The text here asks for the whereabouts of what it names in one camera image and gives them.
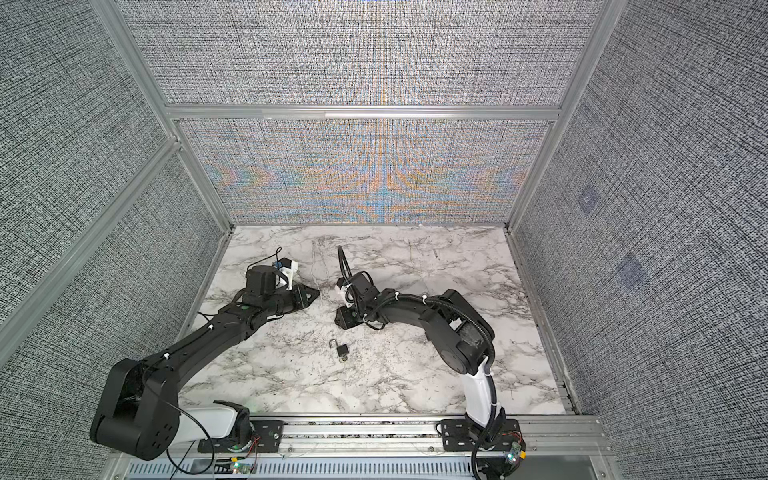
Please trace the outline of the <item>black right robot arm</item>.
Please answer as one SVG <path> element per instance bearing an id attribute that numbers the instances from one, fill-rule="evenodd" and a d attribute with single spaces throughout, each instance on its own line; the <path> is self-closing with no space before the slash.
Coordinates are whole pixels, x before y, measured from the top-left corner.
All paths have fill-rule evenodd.
<path id="1" fill-rule="evenodd" d="M 442 361 L 461 377 L 472 438 L 481 445 L 491 443 L 502 421 L 492 378 L 495 332 L 458 291 L 418 296 L 380 290 L 366 272 L 340 277 L 336 291 L 344 305 L 336 311 L 335 324 L 343 330 L 365 325 L 380 331 L 390 324 L 421 329 Z"/>

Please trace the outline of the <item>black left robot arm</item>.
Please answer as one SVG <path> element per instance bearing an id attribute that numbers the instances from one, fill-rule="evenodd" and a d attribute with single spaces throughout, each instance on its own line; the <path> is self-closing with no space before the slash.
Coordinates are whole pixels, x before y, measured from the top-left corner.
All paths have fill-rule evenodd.
<path id="1" fill-rule="evenodd" d="M 142 460 L 157 458 L 178 441 L 203 441 L 210 451 L 221 441 L 245 446 L 253 437 L 246 407 L 217 401 L 211 409 L 186 410 L 179 392 L 219 355 L 267 323 L 308 308 L 319 295 L 277 267 L 250 268 L 244 288 L 204 326 L 157 353 L 111 368 L 91 441 Z"/>

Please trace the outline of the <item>black padlock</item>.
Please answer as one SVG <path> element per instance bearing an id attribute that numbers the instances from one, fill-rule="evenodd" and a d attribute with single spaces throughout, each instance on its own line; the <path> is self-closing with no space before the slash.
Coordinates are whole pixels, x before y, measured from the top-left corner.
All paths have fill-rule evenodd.
<path id="1" fill-rule="evenodd" d="M 348 360 L 349 348 L 347 344 L 340 344 L 336 339 L 331 339 L 329 341 L 329 347 L 336 352 L 337 357 L 341 362 L 346 362 Z"/>

